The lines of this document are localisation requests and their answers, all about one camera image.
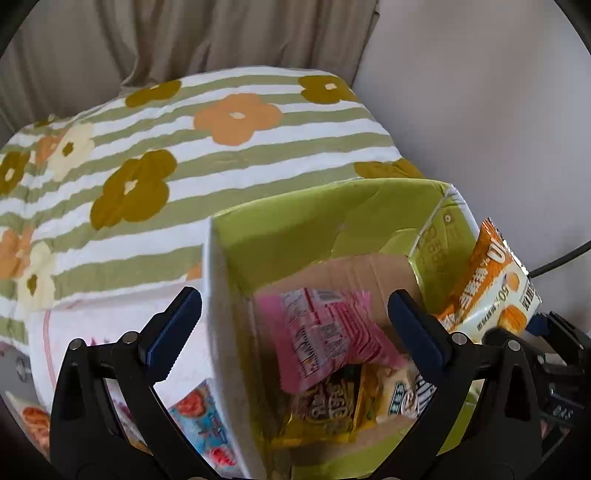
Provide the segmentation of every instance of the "bed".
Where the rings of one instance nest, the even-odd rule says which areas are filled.
[[[30,355],[49,412],[70,340],[116,341],[183,286],[204,287],[212,215],[336,181],[420,176],[347,84],[319,70],[197,74],[29,125],[0,150],[0,341]],[[186,367],[159,384],[167,407],[210,375],[202,337],[198,326]],[[197,367],[188,352],[201,352]]]

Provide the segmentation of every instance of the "snack bag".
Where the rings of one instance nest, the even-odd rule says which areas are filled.
[[[256,297],[277,351],[281,388],[302,393],[347,364],[407,360],[369,317],[367,292],[300,288]]]
[[[207,380],[168,412],[187,440],[211,467],[223,476],[242,477]]]
[[[271,446],[350,441],[359,416],[362,370],[361,365],[346,365],[305,392],[294,395]]]
[[[487,219],[480,227],[466,275],[439,321],[448,332],[463,332],[473,342],[481,342],[485,332],[496,326],[519,335],[540,303],[527,270]]]
[[[23,421],[33,444],[48,459],[49,414],[41,406],[17,398],[10,392],[5,392],[5,396]]]
[[[398,371],[380,368],[376,375],[381,385],[376,407],[377,423],[384,423],[397,415],[417,419],[437,389],[423,380],[412,362]]]

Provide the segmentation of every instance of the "blue gripper pad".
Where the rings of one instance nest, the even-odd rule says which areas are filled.
[[[439,386],[453,353],[443,325],[423,312],[406,290],[390,295],[388,317],[425,381]]]
[[[140,333],[139,358],[151,383],[168,377],[178,355],[197,325],[202,310],[201,294],[185,287],[162,313],[157,313]]]
[[[538,337],[548,335],[550,333],[548,319],[541,313],[536,313],[527,324],[527,327],[525,327],[525,330]]]

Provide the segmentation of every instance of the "black cable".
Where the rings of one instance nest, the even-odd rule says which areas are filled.
[[[550,270],[554,270],[555,268],[561,267],[565,263],[568,263],[571,260],[574,260],[575,258],[580,257],[581,255],[583,255],[585,252],[588,252],[589,250],[591,250],[591,240],[589,242],[587,242],[586,244],[581,245],[578,248],[575,248],[572,252],[569,252],[566,255],[563,255],[562,257],[557,258],[556,260],[553,260],[550,263],[546,263],[546,265],[542,265],[541,267],[536,268],[535,270],[531,271],[530,278],[539,277],[540,275],[543,275],[544,273],[548,273]]]

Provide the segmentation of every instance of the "curtain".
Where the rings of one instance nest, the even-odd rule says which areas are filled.
[[[49,114],[122,91],[246,65],[349,84],[378,0],[40,0],[0,58],[0,145]]]

